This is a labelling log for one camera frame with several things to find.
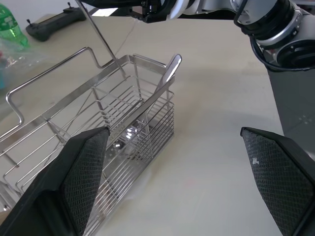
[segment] stainless steel dish rack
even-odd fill
[[[86,47],[7,94],[6,100],[19,123],[0,136],[0,170],[3,172],[0,203],[4,210],[14,207],[35,176],[58,156],[70,137],[108,126],[111,134],[103,175],[85,231],[85,235],[92,235],[173,137],[174,104],[171,100],[174,94],[169,87],[182,58],[174,56],[167,66],[139,55],[117,59],[85,7],[78,0],[77,3],[112,60],[102,66],[93,50]],[[23,114],[12,102],[12,95],[86,51],[102,71],[24,124]]]

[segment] white table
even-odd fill
[[[115,52],[134,20],[97,18],[96,23]],[[46,43],[32,41],[60,59],[86,42],[102,62],[110,59],[88,22],[63,29]],[[183,56],[172,86],[175,138],[97,235],[280,236],[240,137],[242,126],[282,134],[267,71],[248,38],[232,21],[137,23],[118,57],[133,53],[164,63],[174,53]],[[21,110],[27,120],[97,73],[88,56],[24,92]]]

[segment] green bottle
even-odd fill
[[[0,38],[18,43],[23,47],[29,46],[28,38],[22,33],[11,11],[0,3]]]

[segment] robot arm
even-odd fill
[[[291,0],[81,0],[97,8],[130,7],[146,23],[217,10],[236,13],[234,24],[249,36],[257,58],[269,69],[315,68],[315,16]]]

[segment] remote control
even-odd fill
[[[72,7],[68,2],[69,8],[63,10],[63,13],[49,18],[40,23],[31,23],[26,27],[26,32],[33,38],[44,42],[56,31],[77,21],[84,21],[86,17],[78,7]]]

